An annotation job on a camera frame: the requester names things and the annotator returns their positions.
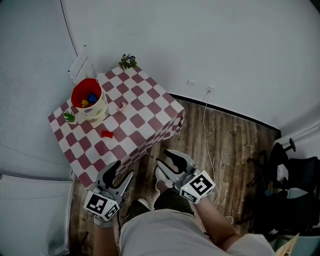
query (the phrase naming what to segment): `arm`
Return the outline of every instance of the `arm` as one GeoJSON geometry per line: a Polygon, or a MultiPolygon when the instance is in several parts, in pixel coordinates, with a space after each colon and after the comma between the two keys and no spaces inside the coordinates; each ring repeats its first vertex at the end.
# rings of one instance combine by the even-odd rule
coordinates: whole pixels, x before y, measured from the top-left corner
{"type": "Polygon", "coordinates": [[[220,215],[207,197],[194,206],[211,241],[217,247],[226,251],[240,238],[235,228],[220,215]]]}
{"type": "Polygon", "coordinates": [[[118,256],[114,228],[94,224],[93,256],[118,256]]]}

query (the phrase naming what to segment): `purple flower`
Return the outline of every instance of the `purple flower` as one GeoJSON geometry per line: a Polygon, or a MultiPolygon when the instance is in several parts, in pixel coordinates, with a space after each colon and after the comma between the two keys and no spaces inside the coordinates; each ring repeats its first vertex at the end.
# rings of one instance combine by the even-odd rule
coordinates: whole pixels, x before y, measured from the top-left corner
{"type": "Polygon", "coordinates": [[[124,61],[124,63],[127,64],[127,65],[131,65],[132,64],[132,58],[127,56],[125,61],[124,61]]]}

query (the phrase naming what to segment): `electrical outlet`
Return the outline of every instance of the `electrical outlet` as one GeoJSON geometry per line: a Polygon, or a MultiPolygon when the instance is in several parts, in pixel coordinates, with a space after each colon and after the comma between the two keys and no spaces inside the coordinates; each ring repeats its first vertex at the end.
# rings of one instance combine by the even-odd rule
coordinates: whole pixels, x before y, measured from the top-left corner
{"type": "Polygon", "coordinates": [[[213,86],[209,85],[208,88],[206,89],[207,93],[212,93],[216,88],[214,88],[213,86]]]}
{"type": "Polygon", "coordinates": [[[195,86],[195,84],[196,84],[196,81],[195,81],[195,80],[188,80],[188,81],[186,82],[186,85],[187,85],[187,86],[195,86]]]}

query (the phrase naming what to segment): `small red object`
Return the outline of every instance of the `small red object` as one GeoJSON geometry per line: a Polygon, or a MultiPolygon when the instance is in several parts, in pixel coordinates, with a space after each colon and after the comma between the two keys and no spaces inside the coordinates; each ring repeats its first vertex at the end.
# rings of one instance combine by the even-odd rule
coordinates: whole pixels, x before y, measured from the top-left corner
{"type": "Polygon", "coordinates": [[[112,139],[114,137],[114,133],[112,131],[103,130],[101,132],[101,136],[108,137],[108,138],[112,139]]]}

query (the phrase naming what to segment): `red and white checkered tablecloth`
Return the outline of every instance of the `red and white checkered tablecloth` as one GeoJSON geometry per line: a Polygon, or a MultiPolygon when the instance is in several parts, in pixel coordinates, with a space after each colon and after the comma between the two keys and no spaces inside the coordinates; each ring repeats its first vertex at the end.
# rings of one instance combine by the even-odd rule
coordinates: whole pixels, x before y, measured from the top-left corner
{"type": "Polygon", "coordinates": [[[116,67],[98,74],[97,80],[108,101],[104,121],[85,120],[71,99],[48,117],[65,157],[86,188],[107,164],[120,160],[119,175],[148,148],[180,134],[185,116],[184,108],[139,67],[116,67]],[[127,103],[123,113],[117,111],[122,102],[127,103]],[[77,124],[67,123],[63,111],[72,111],[77,124]],[[102,138],[101,131],[113,132],[113,138],[102,138]]]}

